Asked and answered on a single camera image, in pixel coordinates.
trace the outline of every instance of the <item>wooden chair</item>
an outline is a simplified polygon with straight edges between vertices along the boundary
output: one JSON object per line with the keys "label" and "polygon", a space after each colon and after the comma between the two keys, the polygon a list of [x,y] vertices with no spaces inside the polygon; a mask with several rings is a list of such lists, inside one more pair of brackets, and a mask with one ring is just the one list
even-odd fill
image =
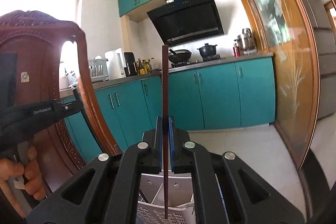
{"label": "wooden chair", "polygon": [[[18,54],[15,104],[51,99],[60,101],[60,54],[64,42],[68,40],[77,42],[79,90],[90,123],[104,152],[117,155],[114,148],[116,142],[105,123],[93,90],[85,34],[75,23],[60,21],[38,11],[17,10],[0,17],[0,54]],[[21,83],[22,72],[28,73],[28,83]],[[64,121],[37,133],[33,143],[49,194],[85,165],[69,137]]]}

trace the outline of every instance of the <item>round metal bolt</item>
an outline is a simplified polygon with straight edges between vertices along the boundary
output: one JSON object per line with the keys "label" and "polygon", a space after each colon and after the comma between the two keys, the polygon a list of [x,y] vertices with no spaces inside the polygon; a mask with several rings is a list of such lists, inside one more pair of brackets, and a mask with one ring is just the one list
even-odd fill
{"label": "round metal bolt", "polygon": [[236,158],[236,154],[233,153],[233,152],[226,152],[224,154],[224,157],[227,159],[227,160],[234,160]]}
{"label": "round metal bolt", "polygon": [[185,148],[194,148],[195,147],[195,143],[194,142],[185,142],[184,143],[184,147]]}
{"label": "round metal bolt", "polygon": [[146,149],[147,147],[148,147],[148,143],[146,143],[146,142],[138,143],[138,148],[139,149]]}
{"label": "round metal bolt", "polygon": [[109,155],[107,155],[106,153],[100,154],[98,156],[98,160],[100,160],[100,161],[106,161],[108,159],[109,159]]}

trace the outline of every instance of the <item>black range hood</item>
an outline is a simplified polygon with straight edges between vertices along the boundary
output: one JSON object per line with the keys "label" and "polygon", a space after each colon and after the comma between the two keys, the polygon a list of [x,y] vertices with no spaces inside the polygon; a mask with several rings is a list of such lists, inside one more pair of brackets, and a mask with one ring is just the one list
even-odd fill
{"label": "black range hood", "polygon": [[171,2],[147,12],[164,44],[224,34],[214,0],[167,0]]}

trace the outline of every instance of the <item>countertop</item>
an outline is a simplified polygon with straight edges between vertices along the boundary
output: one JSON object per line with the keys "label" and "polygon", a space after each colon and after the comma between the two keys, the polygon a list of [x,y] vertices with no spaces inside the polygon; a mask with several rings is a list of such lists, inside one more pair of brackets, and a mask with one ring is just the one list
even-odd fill
{"label": "countertop", "polygon": [[265,58],[265,57],[272,57],[272,56],[273,56],[272,52],[252,53],[252,54],[249,54],[249,55],[241,55],[239,57],[229,56],[229,57],[223,58],[223,59],[195,63],[195,64],[186,65],[186,66],[179,67],[179,68],[171,68],[168,71],[169,71],[169,73],[172,73],[172,72],[177,72],[177,71],[197,69],[197,68],[203,68],[203,67],[208,67],[208,66],[226,64],[226,63],[232,63],[232,62],[239,62],[239,61],[245,61],[245,60],[251,60],[251,59],[258,59],[258,58]]}
{"label": "countertop", "polygon": [[[158,69],[153,70],[151,73],[145,74],[145,75],[135,75],[135,76],[130,76],[130,77],[123,77],[123,78],[118,78],[118,79],[113,79],[113,80],[107,80],[107,81],[102,81],[102,82],[97,82],[93,83],[93,89],[94,90],[100,90],[103,88],[107,88],[112,85],[119,85],[127,82],[132,82],[132,81],[137,81],[137,80],[142,80],[146,79],[149,77],[154,77],[154,76],[160,76],[161,72]],[[61,99],[71,97],[74,95],[72,92],[72,88],[65,89],[65,90],[60,90],[59,91],[59,96]]]}

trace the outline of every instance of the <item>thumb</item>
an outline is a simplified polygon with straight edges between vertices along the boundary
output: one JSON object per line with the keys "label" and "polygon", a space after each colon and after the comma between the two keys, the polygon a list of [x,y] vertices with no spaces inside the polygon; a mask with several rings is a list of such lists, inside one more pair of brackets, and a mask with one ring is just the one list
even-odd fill
{"label": "thumb", "polygon": [[8,159],[0,159],[0,180],[8,180],[9,177],[22,176],[25,168],[22,164],[18,164]]}

